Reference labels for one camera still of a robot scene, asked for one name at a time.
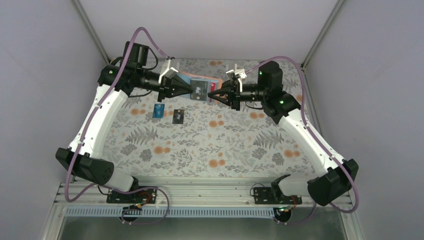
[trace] black mounting plate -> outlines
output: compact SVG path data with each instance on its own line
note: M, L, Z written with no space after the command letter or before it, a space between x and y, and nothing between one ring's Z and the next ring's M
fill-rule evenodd
M151 198L148 201L148 203L149 204L156 203L156 196L158 194L156 189L142 190L133 194L122 194L116 191L109 191L106 202L108 204L140 204L146 200L146 197L147 197L146 194L142 194L145 192L151 195Z
M294 204L292 196L285 196L281 199L281 201L275 199L270 187L254 187L253 197L254 204L259 205ZM293 197L297 205L302 204L302 197Z

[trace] gray flower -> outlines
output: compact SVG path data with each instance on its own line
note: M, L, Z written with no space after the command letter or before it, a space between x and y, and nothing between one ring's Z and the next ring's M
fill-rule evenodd
M152 159L152 151L150 151L150 149L144 149L139 157L143 162L150 162L150 159Z
M252 157L260 160L266 153L265 149L259 147L252 152Z
M281 155L281 153L277 152L274 153L274 155L272 155L272 161L276 164L276 165L283 165L284 164L284 158Z
M126 146L123 146L120 152L122 154L125 154L126 156L130 155L134 150L136 150L137 147L134 144L128 144Z

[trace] gray wall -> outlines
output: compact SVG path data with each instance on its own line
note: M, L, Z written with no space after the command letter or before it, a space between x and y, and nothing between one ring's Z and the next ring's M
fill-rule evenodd
M41 236L102 66L71 1L1 2L1 239Z
M328 141L359 163L367 239L424 236L424 1L343 6L307 67Z

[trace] floral pattern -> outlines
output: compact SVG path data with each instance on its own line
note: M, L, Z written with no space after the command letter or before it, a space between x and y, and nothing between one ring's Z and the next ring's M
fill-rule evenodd
M248 70L259 63L197 59L179 62L183 72L224 81L227 64L235 62ZM148 66L153 64L149 59ZM301 101L295 67L285 61L279 64L283 89ZM253 71L245 82L254 83L257 74ZM132 94L145 92L137 89ZM314 173L293 138L261 110L242 105L240 111L234 111L221 103L175 97L162 101L163 118L153 118L157 97L152 93L124 103L107 135L103 159L133 176L279 177ZM260 107L260 103L250 105ZM172 124L174 109L184 109L183 124Z

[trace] purple cable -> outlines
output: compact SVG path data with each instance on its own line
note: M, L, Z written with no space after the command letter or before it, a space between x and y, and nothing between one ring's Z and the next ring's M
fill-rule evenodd
M135 193L137 193L137 192L140 192L140 191L144 191L144 190L149 190L149 189L155 189L155 190L157 190L157 191L159 191L159 192L161 192L164 196L165 196L165 198L166 198L166 204L167 204L167 206L166 206L166 212L165 212L165 214L159 219L159 220L157 220L157 221L152 221L152 222L130 222L130 221L125 221L124 220L124 215L126 214L126 213L128 213L128 212L131 212L131 211L135 211L135 210L138 210L138 209L127 209L127 210L125 210L125 211L123 211L123 213L122 213L122 216L120 217L120 219L122 220L122 222L123 223L126 223L126 224L129 224L129 225L153 225L153 224L158 224L158 223L160 223L160 222L162 222L166 217L167 217L167 215L169 214L169 212L170 212L170 199L168 198L168 195L162 190L162 189L160 189L160 188L158 188L158 187L155 187L155 186L147 186L147 187L142 187L142 188L139 188L139 189L137 189L137 190L134 190L134 191L121 191L121 190L118 190L118 189L113 189L113 188L111 188L111 187L109 187L109 186L103 186L103 187L105 187L105 188L107 188L107 189L110 189L110 190L113 190L113 191L115 191L115 192L117 192L117 193L120 193L120 194L135 194Z
M165 58L168 58L168 56L158 47L158 45L156 45L155 41L153 41L152 37L150 36L149 32L147 31L146 28L144 27L139 27L135 30L134 34L132 35L131 40L129 41L128 44L128 48L127 49L132 49L133 48L133 44L134 41L136 40L137 35L139 34L140 31L143 31L146 33L148 39L150 40L151 44L153 44L153 46L156 48L156 50ZM90 184L87 187L85 187L80 193L78 193L78 195L76 195L76 197L70 199L69 198L69 183L71 182L71 175L72 175L72 169L74 168L74 164L75 161L77 160L77 156L78 153L80 152L81 146L82 146L82 142L85 139L87 130L89 129L90 123L92 122L97 110L100 108L100 106L102 105L102 103L106 100L106 98L109 96L109 94L114 90L115 86L117 85L119 79L121 78L121 75L124 71L125 66L127 65L127 61L128 58L130 56L130 52L131 51L126 51L125 56L122 59L122 66L119 68L118 73L116 74L115 79L112 82L112 85L110 85L109 89L106 91L106 93L100 98L100 100L97 103L97 106L93 109L93 111L91 112L91 114L89 115L87 122L84 126L84 128L82 129L81 132L81 136L79 138L79 142L78 145L76 146L75 152L72 156L72 159L70 161L67 173L66 173L66 181L65 181L65 199L67 202L72 203L75 200L77 200L87 189L89 189L90 187L94 186L95 184Z
M305 78L304 78L304 76L303 76L303 74L301 72L301 69L299 68L298 64L293 59L291 59L290 57L287 57L287 56L275 56L275 57L271 57L270 59L267 59L267 60L261 62L260 64L258 64L257 66L253 67L252 69L247 70L246 71L246 74L249 74L252 71L260 68L262 65L264 65L264 64L266 64L266 63L268 63L270 61L277 60L277 59L287 60L287 61L291 62L296 67L297 73L299 74L299 78L300 78L300 84L302 86L302 102L301 102L301 109L300 109L300 111L301 111L302 120L303 120L304 123L306 123L307 121L306 121L306 115L305 115L305 98L306 98L306 93L305 93L305 89L306 89L306 87L305 87ZM310 133L310 135L312 136L312 138L324 150L324 152L328 156L332 157L333 154L318 139L318 137L315 135L315 133L312 131L312 129L309 126L307 126L306 129L308 130L308 132ZM330 203L330 205L333 206L335 209L339 210L342 213L345 213L345 214L353 213L353 212L356 211L356 209L359 206L358 188L357 188L354 180L352 179L351 175L348 173L348 171L346 170L346 168L340 163L340 161L336 157L334 157L334 156L332 157L332 159L340 167L340 169L343 171L343 173L346 175L347 179L349 180L350 184L352 185L353 193L355 195L355 204L354 204L353 208L350 209L350 210L341 209L340 207L334 205L334 203L332 203L332 202Z
M283 224L284 225L298 225L298 224L303 224L303 223L309 221L315 215L315 212L316 211L317 211L317 203L316 202L313 202L312 211L309 213L309 215L305 219L300 220L300 221L295 221L295 222L283 222ZM277 222L277 224L280 224L281 223L274 216L272 218L274 219L274 221Z

